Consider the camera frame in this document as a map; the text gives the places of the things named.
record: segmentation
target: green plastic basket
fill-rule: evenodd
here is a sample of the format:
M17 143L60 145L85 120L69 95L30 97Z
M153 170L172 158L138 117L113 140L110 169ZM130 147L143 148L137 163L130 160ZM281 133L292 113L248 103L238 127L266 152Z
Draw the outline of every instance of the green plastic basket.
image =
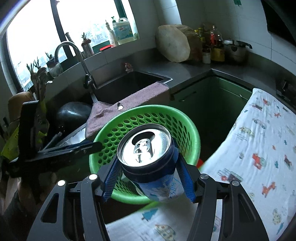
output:
M144 105L130 109L109 121L98 133L95 142L103 144L103 150L89 156L91 173L97 173L102 165L110 163L116 155L117 146L131 129L156 123L166 127L176 139L178 148L188 164L196 165L200 156L200 136L190 118L183 112L164 105ZM135 186L118 179L112 198L128 204L147 204L146 196L137 193Z

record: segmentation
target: pink towel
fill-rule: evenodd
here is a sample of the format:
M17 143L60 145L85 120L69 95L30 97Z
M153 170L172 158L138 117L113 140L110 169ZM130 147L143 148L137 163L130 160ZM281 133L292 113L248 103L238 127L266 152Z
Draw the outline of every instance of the pink towel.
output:
M124 111L146 104L167 105L169 101L169 87L161 82L155 82L121 100L119 103L123 106L122 110L118 109L118 103L110 106L107 103L97 102L93 105L91 115L86 122L85 137L94 140L104 125Z

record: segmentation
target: kitchen countertop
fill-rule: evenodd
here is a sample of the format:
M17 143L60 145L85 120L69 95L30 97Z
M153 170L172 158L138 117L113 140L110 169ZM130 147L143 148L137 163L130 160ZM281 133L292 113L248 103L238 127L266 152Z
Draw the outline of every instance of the kitchen countertop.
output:
M296 110L291 105L276 95L276 80L254 67L216 63L161 61L142 66L139 70L171 78L172 80L167 82L171 94L203 78L210 76L222 77L250 90L253 88L262 89L276 97L296 114Z

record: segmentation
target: kitchen sink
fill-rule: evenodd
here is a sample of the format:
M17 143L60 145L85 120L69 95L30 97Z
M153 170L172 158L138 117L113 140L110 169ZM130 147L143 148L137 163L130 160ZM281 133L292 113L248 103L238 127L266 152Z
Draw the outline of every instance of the kitchen sink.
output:
M157 81L167 83L170 80L168 77L135 71L104 83L94 94L98 101L115 104Z

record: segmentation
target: pressure cooker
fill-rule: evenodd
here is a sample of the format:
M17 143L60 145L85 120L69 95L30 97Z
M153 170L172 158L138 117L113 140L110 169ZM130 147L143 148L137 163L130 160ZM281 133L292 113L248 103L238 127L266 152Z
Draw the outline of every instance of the pressure cooker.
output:
M247 49L248 46L252 49L252 45L235 40L224 40L224 48L225 48L225 56L226 59L235 63L242 63L246 60L247 57Z

